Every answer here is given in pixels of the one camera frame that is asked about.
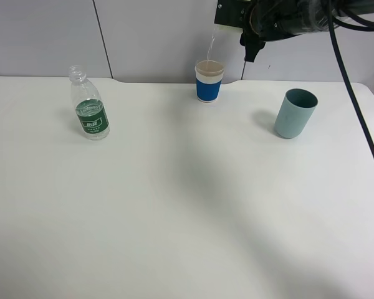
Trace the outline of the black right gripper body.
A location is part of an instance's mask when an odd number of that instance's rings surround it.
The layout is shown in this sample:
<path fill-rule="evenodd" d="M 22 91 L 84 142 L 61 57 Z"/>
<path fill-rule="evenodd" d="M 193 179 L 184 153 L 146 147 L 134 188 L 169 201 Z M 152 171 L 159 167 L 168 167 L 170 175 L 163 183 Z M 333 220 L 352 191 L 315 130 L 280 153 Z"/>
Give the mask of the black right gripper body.
<path fill-rule="evenodd" d="M 217 3 L 214 23 L 241 29 L 265 42 L 299 35 L 297 1 L 235 1 Z"/>

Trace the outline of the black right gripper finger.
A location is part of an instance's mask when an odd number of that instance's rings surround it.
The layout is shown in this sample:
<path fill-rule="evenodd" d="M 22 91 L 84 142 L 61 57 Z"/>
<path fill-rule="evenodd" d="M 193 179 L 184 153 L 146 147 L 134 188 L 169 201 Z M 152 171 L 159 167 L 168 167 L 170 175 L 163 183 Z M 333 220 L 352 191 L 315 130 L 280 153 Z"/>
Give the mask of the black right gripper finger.
<path fill-rule="evenodd" d="M 259 51 L 265 46 L 265 42 L 257 34 L 248 34 L 243 32 L 240 38 L 240 44 L 245 49 L 245 62 L 254 62 Z"/>

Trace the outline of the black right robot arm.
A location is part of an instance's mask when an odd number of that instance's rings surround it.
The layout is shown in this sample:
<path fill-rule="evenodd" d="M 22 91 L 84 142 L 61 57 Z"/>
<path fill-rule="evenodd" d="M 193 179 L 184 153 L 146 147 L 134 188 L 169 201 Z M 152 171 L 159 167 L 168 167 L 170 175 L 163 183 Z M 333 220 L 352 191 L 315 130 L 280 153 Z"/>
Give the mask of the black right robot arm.
<path fill-rule="evenodd" d="M 246 62 L 254 62 L 267 42 L 326 32 L 337 26 L 374 32 L 374 1 L 218 1 L 214 23 L 242 30 Z"/>

